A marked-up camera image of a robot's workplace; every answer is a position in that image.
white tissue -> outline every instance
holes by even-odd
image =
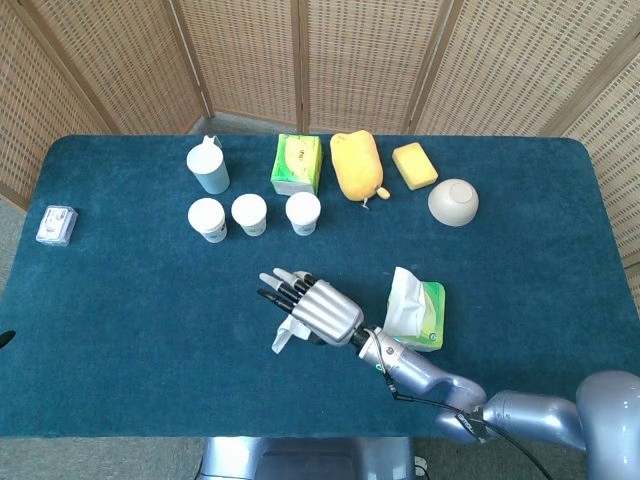
[[[435,321],[434,315],[425,313],[434,313],[434,308],[422,283],[409,270],[396,267],[382,330],[392,337],[419,337],[424,319]]]
[[[311,335],[311,330],[296,320],[292,315],[287,315],[287,318],[285,318],[284,322],[278,327],[276,339],[273,341],[273,345],[271,345],[271,350],[275,353],[280,353],[292,336],[301,338],[302,340],[308,340],[309,335]]]

blue tablecloth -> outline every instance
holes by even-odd
[[[568,139],[378,136],[388,201],[338,189],[323,136],[322,215],[296,236],[269,182],[277,137],[222,136],[229,234],[187,223],[205,196],[185,165],[193,136],[72,136],[50,149],[2,304],[3,436],[435,435],[430,407],[394,403],[354,355],[295,341],[271,351],[283,313],[258,274],[303,269],[382,324],[394,268],[446,288],[444,348],[428,358],[491,395],[574,399],[603,369],[640,374],[640,324],[586,150]],[[432,187],[409,191],[391,161],[419,141],[440,173],[476,186],[468,226],[439,224]],[[230,218],[262,195],[268,228]],[[79,212],[71,244],[35,242],[49,204]]]

grey carpet floor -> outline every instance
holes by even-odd
[[[291,129],[220,114],[216,119],[200,122],[193,133],[282,131]],[[19,210],[0,200],[0,301],[23,220]],[[582,454],[534,442],[526,442],[526,446],[556,480],[586,478]],[[197,469],[202,447],[203,440],[198,438],[0,440],[0,480],[189,480]],[[543,478],[526,457],[504,441],[459,446],[445,440],[417,439],[416,455],[427,459],[432,480]]]

paper cup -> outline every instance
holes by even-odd
[[[187,218],[193,229],[207,242],[218,243],[227,236],[224,208],[213,198],[201,198],[193,202]]]
[[[260,195],[240,195],[231,205],[231,216],[251,237],[262,235],[267,228],[267,204]]]
[[[217,137],[204,137],[187,154],[187,167],[207,193],[216,195],[229,188],[229,173]]]
[[[285,211],[294,232],[303,237],[311,235],[320,216],[320,200],[313,193],[294,193],[287,200]]]

robotic hand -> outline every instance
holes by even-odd
[[[441,370],[379,327],[365,326],[360,307],[326,281],[306,272],[274,273],[280,280],[264,274],[261,279],[284,297],[267,290],[258,293],[323,342],[354,345],[361,359],[382,371],[394,398],[437,405],[419,397],[436,385],[447,385],[446,405],[439,406],[449,408],[442,409],[436,423],[448,438],[472,443],[513,434],[566,445],[586,452],[590,480],[639,478],[640,378],[635,375],[609,371],[589,376],[578,387],[577,405],[514,391],[499,392],[487,401],[477,383]],[[418,397],[399,394],[395,382]]]

